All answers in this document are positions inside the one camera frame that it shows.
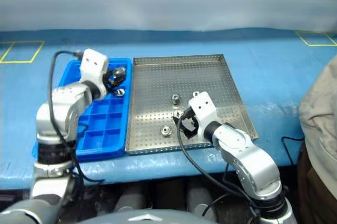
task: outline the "white wall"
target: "white wall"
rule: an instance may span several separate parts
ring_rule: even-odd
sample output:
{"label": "white wall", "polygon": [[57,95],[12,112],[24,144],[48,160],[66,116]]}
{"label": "white wall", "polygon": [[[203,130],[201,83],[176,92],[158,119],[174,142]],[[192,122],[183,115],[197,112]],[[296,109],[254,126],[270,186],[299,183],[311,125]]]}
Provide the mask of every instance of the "white wall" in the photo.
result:
{"label": "white wall", "polygon": [[1,0],[0,30],[337,29],[337,0]]}

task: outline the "blue plastic tray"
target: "blue plastic tray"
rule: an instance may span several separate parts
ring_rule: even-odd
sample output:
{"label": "blue plastic tray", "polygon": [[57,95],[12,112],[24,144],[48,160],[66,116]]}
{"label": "blue plastic tray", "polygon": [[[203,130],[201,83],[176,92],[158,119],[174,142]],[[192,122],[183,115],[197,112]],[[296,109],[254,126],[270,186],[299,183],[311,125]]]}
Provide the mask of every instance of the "blue plastic tray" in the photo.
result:
{"label": "blue plastic tray", "polygon": [[[125,154],[125,140],[127,130],[128,107],[131,94],[132,65],[128,58],[111,58],[109,68],[126,68],[126,79],[120,88],[125,89],[123,97],[108,94],[101,101],[94,101],[78,119],[76,154],[79,160],[95,160],[119,157]],[[68,63],[59,86],[79,81],[80,63],[73,60]],[[33,156],[37,157],[37,143],[33,148]]]}

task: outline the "metal tray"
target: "metal tray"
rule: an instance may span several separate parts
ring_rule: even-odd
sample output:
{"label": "metal tray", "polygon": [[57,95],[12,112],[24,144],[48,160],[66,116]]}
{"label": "metal tray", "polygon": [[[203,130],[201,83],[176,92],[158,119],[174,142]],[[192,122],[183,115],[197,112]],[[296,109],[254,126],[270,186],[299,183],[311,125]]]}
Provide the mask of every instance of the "metal tray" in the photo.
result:
{"label": "metal tray", "polygon": [[[222,54],[135,58],[125,150],[145,154],[180,149],[172,115],[174,110],[187,108],[194,91],[210,94],[222,123],[257,138]],[[173,94],[180,94],[178,105],[172,104]],[[165,124],[172,128],[168,137],[160,131]],[[211,146],[196,136],[183,137],[183,142],[187,148]]]}

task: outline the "person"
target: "person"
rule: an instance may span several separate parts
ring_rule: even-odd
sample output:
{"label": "person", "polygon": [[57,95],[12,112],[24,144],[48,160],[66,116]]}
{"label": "person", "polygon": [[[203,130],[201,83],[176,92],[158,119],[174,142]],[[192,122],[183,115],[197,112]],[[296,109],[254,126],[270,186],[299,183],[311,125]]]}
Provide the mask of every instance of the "person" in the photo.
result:
{"label": "person", "polygon": [[337,223],[337,55],[304,96],[298,163],[302,223]]}

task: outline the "blue table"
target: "blue table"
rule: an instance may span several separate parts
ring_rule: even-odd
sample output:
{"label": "blue table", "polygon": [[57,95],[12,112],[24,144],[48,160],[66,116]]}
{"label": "blue table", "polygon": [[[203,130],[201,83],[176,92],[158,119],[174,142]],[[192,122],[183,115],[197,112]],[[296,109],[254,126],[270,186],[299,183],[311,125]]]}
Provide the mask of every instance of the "blue table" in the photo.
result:
{"label": "blue table", "polygon": [[[308,46],[290,30],[236,29],[219,32],[153,32],[125,30],[46,30],[0,33],[0,189],[29,188],[33,179],[35,116],[46,100],[51,56],[60,49],[93,48],[109,57],[156,57],[224,54],[230,71],[256,128],[255,143],[278,166],[289,165],[281,136],[302,137],[298,107],[323,67],[337,53],[327,37],[307,37]],[[10,41],[42,40],[45,43]],[[62,76],[67,56],[58,60],[54,83]],[[287,142],[296,159],[300,142]],[[225,163],[213,148],[190,151],[208,172],[221,172]],[[180,151],[123,156],[81,164],[91,178],[106,183],[196,175]]]}

